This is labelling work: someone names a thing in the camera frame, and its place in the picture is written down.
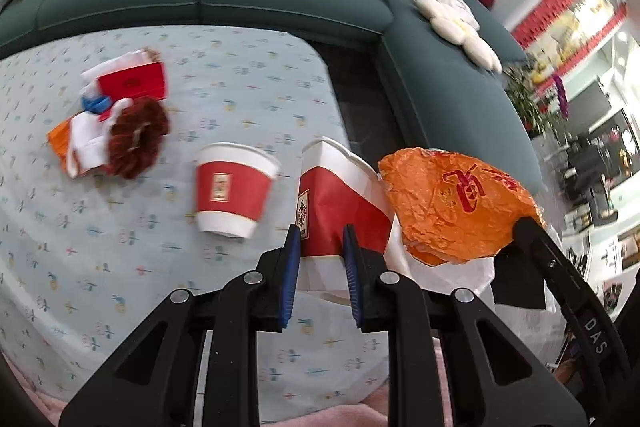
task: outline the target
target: table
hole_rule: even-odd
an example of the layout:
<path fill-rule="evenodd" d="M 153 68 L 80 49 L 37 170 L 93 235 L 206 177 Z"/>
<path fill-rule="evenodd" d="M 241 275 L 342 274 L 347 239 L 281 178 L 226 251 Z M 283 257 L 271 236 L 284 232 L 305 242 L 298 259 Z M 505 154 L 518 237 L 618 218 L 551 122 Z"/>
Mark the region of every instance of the table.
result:
<path fill-rule="evenodd" d="M 132 182 L 69 179 L 46 133 L 79 110 L 81 71 L 142 46 L 161 53 L 168 81 L 158 164 Z M 282 32 L 150 26 L 62 39 L 2 60 L 0 89 L 0 346 L 61 399 L 171 290 L 219 289 L 280 247 L 302 147 L 323 135 L 348 144 L 324 63 Z M 247 241 L 193 222 L 193 158 L 217 141 L 282 165 Z M 349 308 L 298 294 L 287 331 L 258 338 L 262 420 L 360 401 L 386 378 L 386 355 L 386 335 L 360 333 Z"/>

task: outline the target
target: red cup band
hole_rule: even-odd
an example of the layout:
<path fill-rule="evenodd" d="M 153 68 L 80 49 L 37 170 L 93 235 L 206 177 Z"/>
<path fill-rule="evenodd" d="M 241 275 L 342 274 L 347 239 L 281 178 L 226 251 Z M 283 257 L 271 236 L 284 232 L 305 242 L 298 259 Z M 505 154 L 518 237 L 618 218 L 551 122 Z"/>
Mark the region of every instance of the red cup band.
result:
<path fill-rule="evenodd" d="M 196 169 L 196 209 L 228 212 L 258 221 L 271 178 L 233 162 L 209 162 Z"/>
<path fill-rule="evenodd" d="M 384 252 L 391 221 L 336 174 L 314 167 L 300 177 L 300 195 L 306 197 L 306 227 L 302 255 L 340 255 L 342 229 L 351 223 L 362 248 Z"/>

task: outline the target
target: silver screw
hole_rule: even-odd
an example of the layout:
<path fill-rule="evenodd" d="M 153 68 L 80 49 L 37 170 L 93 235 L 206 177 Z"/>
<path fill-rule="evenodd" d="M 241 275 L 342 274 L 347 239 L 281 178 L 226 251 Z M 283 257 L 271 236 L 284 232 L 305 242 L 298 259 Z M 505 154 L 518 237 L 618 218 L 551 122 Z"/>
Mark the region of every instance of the silver screw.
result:
<path fill-rule="evenodd" d="M 396 284 L 400 280 L 400 276 L 396 272 L 382 272 L 380 280 L 385 284 Z"/>
<path fill-rule="evenodd" d="M 242 279 L 247 284 L 257 284 L 258 282 L 262 281 L 262 274 L 257 271 L 247 272 L 244 274 L 244 277 L 242 277 Z"/>
<path fill-rule="evenodd" d="M 176 290 L 171 294 L 170 299 L 174 304 L 182 304 L 189 300 L 189 292 L 187 290 Z"/>
<path fill-rule="evenodd" d="M 458 288 L 453 293 L 453 296 L 456 298 L 456 300 L 460 302 L 471 302 L 473 299 L 476 298 L 474 293 L 468 288 Z"/>

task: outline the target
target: cup label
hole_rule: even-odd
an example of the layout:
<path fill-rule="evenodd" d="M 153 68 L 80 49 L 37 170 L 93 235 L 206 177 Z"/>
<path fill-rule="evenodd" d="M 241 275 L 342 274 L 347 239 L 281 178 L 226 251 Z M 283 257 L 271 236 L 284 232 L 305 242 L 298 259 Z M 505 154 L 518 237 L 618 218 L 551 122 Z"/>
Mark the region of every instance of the cup label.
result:
<path fill-rule="evenodd" d="M 231 189 L 231 174 L 217 173 L 213 175 L 211 183 L 210 201 L 229 201 L 229 191 Z"/>
<path fill-rule="evenodd" d="M 309 191 L 305 190 L 298 196 L 298 207 L 296 209 L 296 225 L 300 229 L 302 239 L 309 237 Z"/>

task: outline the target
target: teal couch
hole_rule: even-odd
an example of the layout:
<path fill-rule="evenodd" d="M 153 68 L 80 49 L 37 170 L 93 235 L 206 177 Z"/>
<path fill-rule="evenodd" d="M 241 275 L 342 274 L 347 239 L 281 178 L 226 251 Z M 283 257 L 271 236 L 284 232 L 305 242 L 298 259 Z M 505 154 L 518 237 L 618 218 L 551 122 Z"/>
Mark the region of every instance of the teal couch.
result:
<path fill-rule="evenodd" d="M 465 1 L 501 61 L 522 60 L 491 14 Z M 14 0 L 0 14 L 0 57 L 87 32 L 165 24 L 271 28 L 366 50 L 409 144 L 481 158 L 533 194 L 542 187 L 534 150 L 498 80 L 435 35 L 410 0 Z"/>

